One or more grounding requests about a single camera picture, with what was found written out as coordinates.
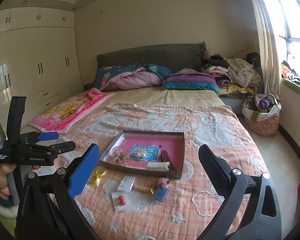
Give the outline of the person's left hand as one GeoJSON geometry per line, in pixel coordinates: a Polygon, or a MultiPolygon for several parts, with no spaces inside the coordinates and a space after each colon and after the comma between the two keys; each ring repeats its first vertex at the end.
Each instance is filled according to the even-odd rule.
{"type": "Polygon", "coordinates": [[[15,164],[0,164],[0,197],[2,199],[8,199],[11,195],[7,175],[13,173],[16,167],[15,164]]]}

